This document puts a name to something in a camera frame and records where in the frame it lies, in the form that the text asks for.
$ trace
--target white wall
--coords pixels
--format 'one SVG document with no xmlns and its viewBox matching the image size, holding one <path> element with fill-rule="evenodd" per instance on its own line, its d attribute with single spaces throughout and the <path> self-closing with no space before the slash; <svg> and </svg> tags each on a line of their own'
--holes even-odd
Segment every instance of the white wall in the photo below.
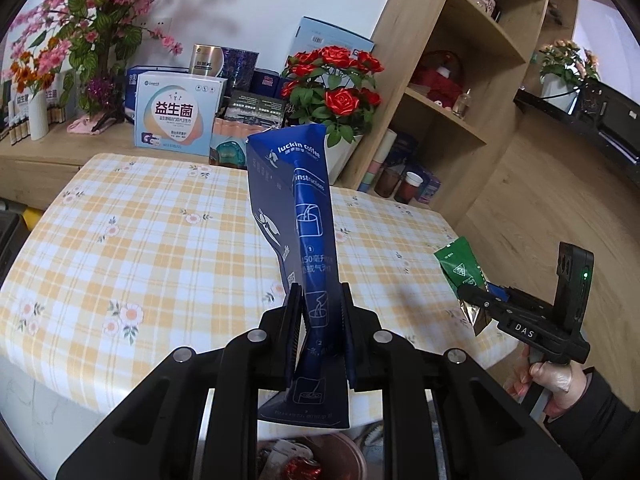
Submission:
<svg viewBox="0 0 640 480">
<path fill-rule="evenodd" d="M 25 9 L 42 0 L 29 0 Z M 145 41 L 133 64 L 188 66 L 193 43 L 260 52 L 258 67 L 281 70 L 302 16 L 334 23 L 370 37 L 386 0 L 158 0 L 151 15 L 171 16 L 170 34 L 184 45 L 174 57 L 158 42 Z M 19 36 L 14 31 L 9 41 Z M 5 51 L 3 68 L 10 52 Z"/>
<path fill-rule="evenodd" d="M 640 103 L 640 45 L 617 9 L 578 0 L 574 41 L 598 56 L 603 83 Z"/>
</svg>

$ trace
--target tablecloth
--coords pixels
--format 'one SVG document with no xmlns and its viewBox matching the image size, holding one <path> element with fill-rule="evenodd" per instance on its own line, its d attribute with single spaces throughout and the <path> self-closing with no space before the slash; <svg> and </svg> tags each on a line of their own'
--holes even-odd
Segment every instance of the tablecloth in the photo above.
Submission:
<svg viewBox="0 0 640 480">
<path fill-rule="evenodd" d="M 340 279 L 357 306 L 418 348 L 467 350 L 488 367 L 516 341 L 475 337 L 433 252 L 456 235 L 437 213 L 332 188 Z M 276 256 L 247 174 L 114 154 L 54 200 L 0 290 L 0 351 L 62 396 L 108 413 L 178 346 L 223 347 L 280 306 Z M 351 424 L 382 418 L 351 393 Z M 261 437 L 290 433 L 261 423 Z"/>
</svg>

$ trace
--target metal bolt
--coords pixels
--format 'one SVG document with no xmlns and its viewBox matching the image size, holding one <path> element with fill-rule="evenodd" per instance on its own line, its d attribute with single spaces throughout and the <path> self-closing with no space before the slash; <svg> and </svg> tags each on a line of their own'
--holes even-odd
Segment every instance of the metal bolt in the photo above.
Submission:
<svg viewBox="0 0 640 480">
<path fill-rule="evenodd" d="M 452 363 L 459 365 L 466 361 L 466 354 L 460 348 L 454 348 L 447 352 L 447 359 Z"/>
<path fill-rule="evenodd" d="M 378 330 L 374 335 L 373 339 L 378 343 L 391 343 L 391 340 L 394 338 L 391 332 L 387 330 Z"/>
<path fill-rule="evenodd" d="M 179 363 L 188 361 L 189 359 L 191 359 L 191 356 L 193 356 L 193 352 L 190 348 L 183 347 L 178 348 L 176 351 L 174 351 L 174 360 L 178 361 Z"/>
<path fill-rule="evenodd" d="M 267 339 L 267 333 L 260 328 L 255 328 L 246 335 L 246 338 L 252 343 L 259 343 L 260 341 Z"/>
</svg>

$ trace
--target green packet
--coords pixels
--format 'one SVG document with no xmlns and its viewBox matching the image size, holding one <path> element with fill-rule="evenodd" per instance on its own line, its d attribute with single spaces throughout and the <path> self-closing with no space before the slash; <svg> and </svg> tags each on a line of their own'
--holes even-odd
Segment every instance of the green packet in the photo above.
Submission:
<svg viewBox="0 0 640 480">
<path fill-rule="evenodd" d="M 435 256 L 440 262 L 442 272 L 456 298 L 458 297 L 458 287 L 463 283 L 469 283 L 487 290 L 482 269 L 480 269 L 480 265 L 478 265 L 478 261 L 465 237 L 460 237 L 446 245 L 446 247 L 436 251 Z M 484 308 L 480 309 L 466 304 L 464 301 L 460 301 L 460 308 L 474 327 L 476 335 L 482 332 L 482 329 L 491 321 L 489 313 Z"/>
</svg>

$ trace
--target white vase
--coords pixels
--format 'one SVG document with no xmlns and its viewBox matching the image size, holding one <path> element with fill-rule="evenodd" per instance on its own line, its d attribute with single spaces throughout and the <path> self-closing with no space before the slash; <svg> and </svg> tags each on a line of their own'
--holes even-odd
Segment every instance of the white vase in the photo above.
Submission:
<svg viewBox="0 0 640 480">
<path fill-rule="evenodd" d="M 545 74 L 542 78 L 542 95 L 541 97 L 551 97 L 553 95 L 565 94 L 571 92 L 572 87 L 560 79 L 556 74 Z M 571 92 L 560 97 L 545 99 L 548 103 L 560 108 L 562 111 L 569 113 L 577 92 Z"/>
<path fill-rule="evenodd" d="M 47 95 L 45 92 L 29 95 L 29 131 L 31 140 L 41 139 L 49 133 Z"/>
<path fill-rule="evenodd" d="M 353 142 L 350 143 L 341 137 L 340 142 L 330 148 L 326 143 L 328 138 L 329 136 L 324 136 L 324 156 L 326 157 L 326 169 L 329 173 L 329 184 L 332 186 L 338 180 L 340 172 L 347 164 L 349 157 L 353 155 L 362 136 L 354 136 Z"/>
</svg>

